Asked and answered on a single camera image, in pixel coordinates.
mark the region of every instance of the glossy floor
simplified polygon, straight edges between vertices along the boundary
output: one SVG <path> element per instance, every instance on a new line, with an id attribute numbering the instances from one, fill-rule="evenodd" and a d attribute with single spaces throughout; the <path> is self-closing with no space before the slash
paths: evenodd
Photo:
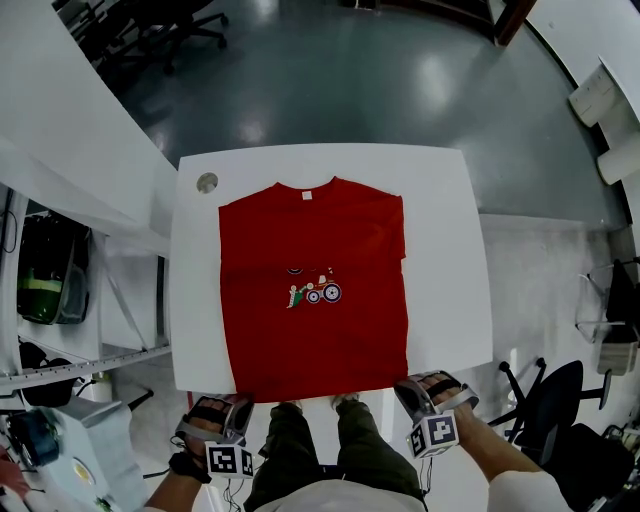
<path id="1" fill-rule="evenodd" d="M 513 406 L 506 377 L 497 367 L 511 363 L 525 392 L 535 376 L 534 361 L 544 357 L 547 374 L 579 359 L 585 369 L 584 389 L 602 384 L 595 371 L 597 345 L 588 344 L 574 327 L 576 317 L 594 318 L 598 302 L 578 277 L 596 264 L 608 262 L 609 247 L 604 233 L 567 230 L 562 223 L 538 223 L 531 219 L 481 216 L 492 296 L 494 362 L 456 374 L 480 395 L 478 414 L 492 419 Z M 145 472 L 166 468 L 170 456 L 169 438 L 181 414 L 186 411 L 186 394 L 175 390 L 171 359 L 116 370 L 116 392 L 125 400 L 140 394 L 139 386 L 149 386 L 156 396 L 133 414 L 131 434 L 138 460 Z M 624 424 L 637 403 L 640 365 L 631 374 L 613 379 L 609 401 L 599 411 L 596 400 L 582 402 L 578 422 L 602 432 L 610 423 Z M 391 390 L 368 392 L 362 400 L 369 404 L 382 436 L 408 456 L 404 436 L 408 416 Z M 248 431 L 248 448 L 257 453 L 264 444 L 271 406 L 257 406 Z M 326 398 L 303 401 L 318 456 L 322 463 L 335 463 L 338 453 L 337 416 Z M 159 478 L 147 480 L 150 490 Z M 226 481 L 215 482 L 223 489 Z M 239 485 L 233 483 L 234 490 Z M 236 496 L 242 503 L 250 485 Z M 203 491 L 197 511 L 211 510 L 209 499 L 218 491 Z M 460 449 L 454 448 L 434 460 L 432 491 L 427 504 L 433 510 L 481 512 L 486 510 L 487 484 L 479 469 Z"/>
<path id="2" fill-rule="evenodd" d="M 528 29 L 501 49 L 437 17 L 335 3 L 216 0 L 199 16 L 225 11 L 228 48 L 193 37 L 173 76 L 153 65 L 120 100 L 176 167 L 277 144 L 458 148 L 481 212 L 624 224 L 572 86 Z"/>

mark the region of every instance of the white desk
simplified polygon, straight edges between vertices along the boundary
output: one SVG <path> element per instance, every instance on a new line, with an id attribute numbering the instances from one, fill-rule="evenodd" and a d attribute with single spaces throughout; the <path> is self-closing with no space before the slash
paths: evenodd
<path id="1" fill-rule="evenodd" d="M 202 194 L 196 182 L 206 172 L 219 183 Z M 180 161 L 169 275 L 178 389 L 235 391 L 220 307 L 218 207 L 276 181 L 315 187 L 334 175 L 403 197 L 410 373 L 457 371 L 492 360 L 484 243 L 460 151 L 382 144 L 242 149 Z"/>

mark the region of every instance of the gray floor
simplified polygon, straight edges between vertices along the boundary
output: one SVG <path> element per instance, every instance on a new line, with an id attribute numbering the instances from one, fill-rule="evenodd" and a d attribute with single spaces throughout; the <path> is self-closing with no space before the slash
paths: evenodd
<path id="1" fill-rule="evenodd" d="M 499 49 L 440 18 L 323 3 L 217 0 L 201 15 L 226 12 L 229 47 L 192 38 L 175 75 L 154 65 L 121 101 L 176 166 L 276 144 L 452 147 L 481 212 L 625 224 L 567 105 L 572 86 L 528 29 Z"/>

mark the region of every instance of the person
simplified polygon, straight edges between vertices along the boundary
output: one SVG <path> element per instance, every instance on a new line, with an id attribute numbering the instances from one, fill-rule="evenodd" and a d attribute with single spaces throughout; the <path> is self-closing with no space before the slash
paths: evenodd
<path id="1" fill-rule="evenodd" d="M 443 374 L 420 381 L 425 390 L 447 379 Z M 433 398 L 437 405 L 460 392 L 451 388 Z M 222 402 L 203 403 L 220 410 Z M 340 453 L 335 472 L 319 465 L 309 426 L 301 408 L 284 402 L 271 410 L 265 445 L 268 458 L 257 471 L 246 512 L 424 512 L 415 468 L 380 437 L 367 406 L 357 395 L 333 398 L 339 415 Z M 460 446 L 489 482 L 489 512 L 567 512 L 560 490 L 549 474 L 477 418 L 470 405 L 454 409 Z M 191 423 L 220 432 L 221 426 L 201 418 Z M 204 443 L 186 439 L 194 464 L 204 468 Z M 170 471 L 144 509 L 189 512 L 201 483 Z"/>

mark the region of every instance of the red t-shirt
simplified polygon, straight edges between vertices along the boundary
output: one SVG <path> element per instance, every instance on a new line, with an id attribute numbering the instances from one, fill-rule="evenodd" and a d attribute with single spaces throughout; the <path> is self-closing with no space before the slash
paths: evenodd
<path id="1" fill-rule="evenodd" d="M 407 375 L 402 198 L 333 178 L 220 207 L 220 295 L 238 392 L 278 402 Z"/>

